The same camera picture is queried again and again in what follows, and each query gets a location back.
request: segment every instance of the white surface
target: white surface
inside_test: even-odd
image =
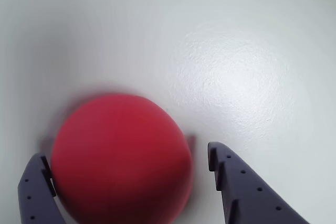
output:
[[[209,141],[310,223],[333,223],[335,13],[336,0],[0,0],[0,223],[20,222],[18,181],[66,109],[116,90],[197,137],[176,223],[223,223]]]

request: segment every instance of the foam ball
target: foam ball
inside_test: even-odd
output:
[[[80,224],[167,224],[192,186],[182,131],[153,102],[105,95],[78,108],[54,143],[59,197]]]

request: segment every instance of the red ball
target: red ball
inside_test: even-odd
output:
[[[167,224],[192,186],[182,131],[160,107],[134,95],[105,95],[61,127],[51,170],[60,199],[80,224]]]

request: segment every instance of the white floor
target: white floor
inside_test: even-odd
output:
[[[18,181],[69,107],[110,91],[196,136],[176,223],[224,223],[209,141],[310,223],[334,223],[335,28],[336,0],[0,0],[0,223],[20,223]]]

